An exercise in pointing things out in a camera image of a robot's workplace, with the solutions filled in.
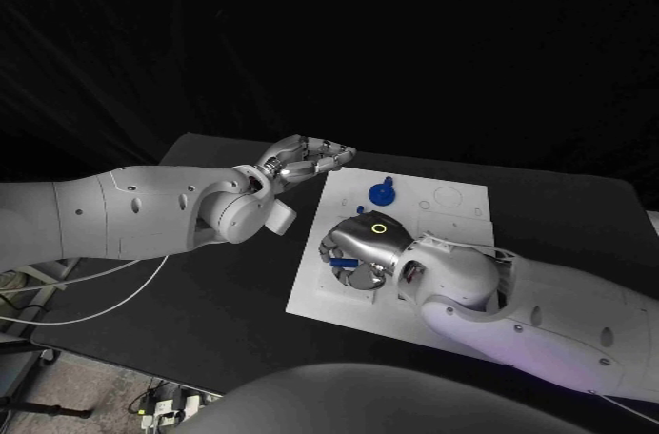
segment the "black table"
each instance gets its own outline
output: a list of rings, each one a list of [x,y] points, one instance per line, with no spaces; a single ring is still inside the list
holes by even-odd
[[[190,134],[162,164],[233,167],[253,163],[267,147]],[[628,183],[373,153],[361,153],[351,167],[488,186],[500,247],[586,270],[659,299],[659,239]],[[616,423],[631,423],[637,432],[650,426],[601,398],[508,366],[286,313],[325,182],[321,176],[282,195],[299,213],[283,237],[263,229],[240,245],[174,255],[135,300],[86,323],[38,327],[34,342],[216,392],[298,365],[397,365],[477,385],[598,432],[615,432]],[[44,320],[74,319],[115,305],[159,262],[145,261],[71,286],[55,296]],[[117,265],[86,261],[73,277]]]

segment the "robotic hand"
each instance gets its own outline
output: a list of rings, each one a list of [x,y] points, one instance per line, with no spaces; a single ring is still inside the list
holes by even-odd
[[[500,248],[416,239],[378,211],[329,231],[321,257],[355,289],[390,278],[430,329],[494,360],[577,391],[659,403],[659,303],[641,293]]]
[[[0,184],[0,272],[90,257],[142,260],[283,234],[296,212],[275,195],[340,169],[357,150],[292,136],[234,168],[141,166],[70,182]]]

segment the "white cable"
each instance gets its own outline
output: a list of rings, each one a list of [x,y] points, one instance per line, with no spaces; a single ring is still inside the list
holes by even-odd
[[[125,269],[126,267],[133,266],[141,261],[142,260],[135,260],[128,265],[122,265],[122,266],[116,267],[115,269],[107,270],[106,272],[102,272],[94,275],[87,275],[86,277],[80,277],[80,279],[71,279],[71,280],[66,280],[64,282],[57,282],[55,284],[45,284],[45,285],[40,285],[40,286],[27,286],[24,288],[0,289],[0,294],[21,293],[22,291],[37,291],[38,289],[47,288],[48,286],[61,286],[61,285],[68,285],[68,284],[76,284],[79,282],[84,282],[86,280],[96,279],[97,277],[103,277],[105,275],[112,274],[113,272],[117,272],[119,270]]]
[[[642,418],[645,418],[650,422],[654,422],[657,424],[659,424],[659,421],[655,420],[654,418],[650,418],[642,412],[638,412],[634,408],[629,408],[627,405],[624,405],[622,403],[619,403],[618,401],[615,401],[612,398],[608,398],[608,396],[599,394],[598,395],[601,398],[605,398],[612,404],[616,404],[619,407],[622,407],[625,410],[628,410],[629,412],[632,412],[635,415],[639,415]]]
[[[100,317],[105,313],[110,312],[115,310],[117,307],[123,306],[136,296],[138,293],[146,288],[148,284],[155,280],[155,277],[158,276],[158,273],[161,271],[161,268],[165,265],[165,262],[168,261],[168,257],[164,258],[161,262],[161,266],[158,267],[155,273],[152,274],[152,277],[149,280],[145,282],[145,285],[135,291],[135,293],[128,297],[128,299],[116,304],[112,308],[107,308],[103,312],[96,313],[94,315],[90,315],[89,317],[79,318],[77,320],[68,320],[67,322],[53,322],[53,323],[44,323],[44,322],[30,322],[28,320],[19,320],[18,318],[11,318],[11,317],[0,317],[0,320],[8,320],[11,322],[18,322],[18,323],[25,323],[28,325],[38,325],[38,326],[57,326],[57,325],[71,325],[73,323],[80,323],[84,322],[86,320],[92,320],[93,318]]]
[[[487,248],[487,249],[495,250],[495,251],[498,251],[501,253],[507,253],[508,255],[520,256],[511,250],[504,250],[503,248],[492,247],[492,246],[484,246],[482,244],[464,244],[461,242],[453,242],[453,241],[449,241],[448,239],[443,239],[442,237],[435,236],[429,232],[423,233],[423,237],[430,237],[436,241],[441,241],[442,243],[449,244],[451,246],[466,247],[466,248]]]

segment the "white board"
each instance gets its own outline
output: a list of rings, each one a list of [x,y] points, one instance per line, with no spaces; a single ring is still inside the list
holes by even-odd
[[[380,207],[371,203],[368,191],[387,176],[394,179],[396,201]],[[430,230],[449,240],[495,244],[488,187],[354,168],[331,172],[286,311],[494,361],[430,330],[409,303],[399,299],[390,278],[378,291],[358,291],[335,279],[331,265],[321,259],[319,245],[334,226],[358,215],[358,206],[396,218],[413,237]]]

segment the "metal stand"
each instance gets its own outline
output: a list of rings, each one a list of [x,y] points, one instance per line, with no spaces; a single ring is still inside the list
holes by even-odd
[[[12,398],[0,398],[0,412],[15,410],[18,412],[45,413],[51,417],[64,415],[67,417],[90,418],[93,416],[93,410],[71,410],[60,405],[44,405],[32,403],[17,403]]]

